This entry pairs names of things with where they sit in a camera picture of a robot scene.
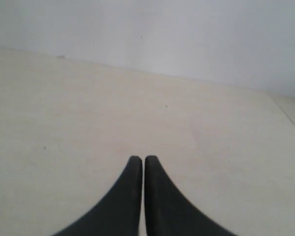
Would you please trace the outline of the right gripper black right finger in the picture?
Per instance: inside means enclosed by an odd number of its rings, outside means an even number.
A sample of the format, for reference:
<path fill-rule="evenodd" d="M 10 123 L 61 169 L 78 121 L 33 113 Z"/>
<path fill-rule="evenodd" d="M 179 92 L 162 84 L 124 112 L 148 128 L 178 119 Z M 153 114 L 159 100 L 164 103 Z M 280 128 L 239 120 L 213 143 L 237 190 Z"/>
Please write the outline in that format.
<path fill-rule="evenodd" d="M 189 202 L 153 155 L 145 158 L 144 204 L 148 236 L 234 235 Z"/>

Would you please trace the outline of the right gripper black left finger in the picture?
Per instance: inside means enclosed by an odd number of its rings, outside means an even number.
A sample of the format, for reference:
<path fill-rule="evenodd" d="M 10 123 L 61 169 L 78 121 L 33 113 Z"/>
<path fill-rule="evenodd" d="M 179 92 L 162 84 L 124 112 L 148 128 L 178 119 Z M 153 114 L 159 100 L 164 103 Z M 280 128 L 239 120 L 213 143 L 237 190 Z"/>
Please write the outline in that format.
<path fill-rule="evenodd" d="M 131 156 L 107 194 L 57 236 L 137 236 L 141 214 L 143 164 Z"/>

